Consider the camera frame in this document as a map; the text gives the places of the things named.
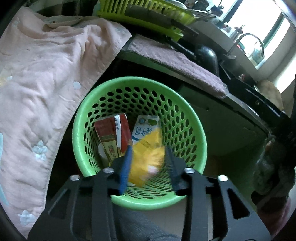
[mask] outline cabinet door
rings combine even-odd
[[[203,125],[209,155],[222,156],[266,138],[262,129],[221,101],[186,86],[179,94],[191,104]]]

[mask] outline metal screw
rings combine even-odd
[[[221,181],[221,182],[225,182],[225,181],[228,180],[228,177],[225,176],[225,175],[220,175],[220,176],[218,176],[218,180]]]
[[[112,167],[106,167],[106,168],[103,169],[103,172],[104,173],[113,173],[114,169]]]
[[[191,168],[191,167],[186,167],[186,168],[184,169],[184,171],[185,171],[186,173],[194,173],[194,172],[195,172],[195,170],[194,170],[193,168]]]
[[[79,181],[79,180],[80,180],[80,176],[79,176],[79,175],[72,175],[72,176],[70,177],[70,180],[71,180],[71,181]]]

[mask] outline yellow-green plastic basket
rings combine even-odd
[[[101,0],[100,4],[101,9],[97,12],[97,14],[101,18],[139,25],[167,35],[175,41],[178,41],[183,37],[180,29],[173,26],[168,29],[141,19],[126,16],[125,11],[128,4],[137,5],[158,13],[162,13],[184,25],[189,25],[195,20],[195,17],[191,13],[187,12],[183,8],[163,0]]]
[[[78,166],[85,177],[100,171],[99,139],[94,122],[107,115],[125,113],[132,128],[138,115],[158,115],[161,120],[163,144],[187,166],[203,173],[207,144],[202,125],[191,106],[178,93],[156,81],[141,77],[109,80],[92,90],[82,101],[73,125],[73,149]],[[164,167],[159,175],[143,187],[129,187],[112,201],[135,210],[152,210],[182,200],[172,191]]]

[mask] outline white milk carton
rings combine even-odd
[[[150,134],[156,127],[160,127],[159,116],[139,115],[131,134],[133,144]]]

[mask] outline yellow package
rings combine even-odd
[[[162,168],[165,148],[162,146],[161,130],[159,127],[133,146],[133,160],[129,182],[143,186],[145,181],[156,175]]]

